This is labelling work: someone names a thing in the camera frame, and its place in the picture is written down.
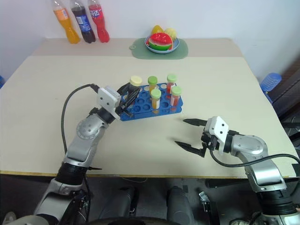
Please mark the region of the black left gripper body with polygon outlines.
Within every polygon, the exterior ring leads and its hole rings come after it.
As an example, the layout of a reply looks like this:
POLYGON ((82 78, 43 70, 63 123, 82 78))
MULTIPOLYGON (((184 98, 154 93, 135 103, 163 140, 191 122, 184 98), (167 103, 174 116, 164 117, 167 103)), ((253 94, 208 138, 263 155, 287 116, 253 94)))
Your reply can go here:
POLYGON ((121 113, 125 113, 128 117, 131 117, 131 116, 132 116, 132 113, 130 113, 130 112, 128 111, 128 109, 125 108, 125 103, 126 103, 126 100, 120 101, 119 106, 117 107, 117 111, 116 111, 116 112, 117 112, 119 115, 121 115, 121 113))

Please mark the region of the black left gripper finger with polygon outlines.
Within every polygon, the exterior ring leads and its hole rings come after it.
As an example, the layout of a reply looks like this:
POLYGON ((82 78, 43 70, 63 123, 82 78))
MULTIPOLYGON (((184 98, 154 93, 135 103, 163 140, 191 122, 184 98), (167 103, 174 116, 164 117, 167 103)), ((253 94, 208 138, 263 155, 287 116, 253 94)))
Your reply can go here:
POLYGON ((130 87, 128 89, 126 103, 125 103, 126 109, 128 109, 135 102, 135 99, 137 98, 140 89, 141 89, 140 87, 130 87))
POLYGON ((130 94, 132 91, 130 90, 130 83, 126 83, 118 89, 119 94, 130 94))

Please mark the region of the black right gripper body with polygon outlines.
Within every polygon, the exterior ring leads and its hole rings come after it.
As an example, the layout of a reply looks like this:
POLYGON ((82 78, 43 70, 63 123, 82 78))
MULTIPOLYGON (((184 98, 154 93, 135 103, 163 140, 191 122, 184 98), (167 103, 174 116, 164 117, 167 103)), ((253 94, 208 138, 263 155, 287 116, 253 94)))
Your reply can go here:
POLYGON ((209 150, 218 150, 218 139, 215 135, 211 135, 206 128, 203 129, 202 136, 202 149, 201 153, 205 153, 207 149, 209 150))

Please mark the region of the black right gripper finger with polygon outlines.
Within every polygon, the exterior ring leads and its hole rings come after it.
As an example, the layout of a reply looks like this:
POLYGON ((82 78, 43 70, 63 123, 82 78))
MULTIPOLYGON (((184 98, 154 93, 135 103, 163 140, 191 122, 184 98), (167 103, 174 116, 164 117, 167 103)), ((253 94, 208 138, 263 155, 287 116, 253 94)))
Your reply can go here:
POLYGON ((185 123, 188 123, 190 125, 193 125, 193 126, 203 126, 205 127, 206 124, 207 124, 207 121, 206 120, 201 120, 201 119, 184 119, 183 120, 185 123))
POLYGON ((179 142, 179 141, 175 141, 175 143, 180 146, 181 148, 183 148, 184 150, 191 152, 193 154, 199 155, 201 157, 205 157, 205 153, 206 153, 206 149, 197 149, 192 147, 190 144, 188 143, 184 143, 184 142, 179 142))

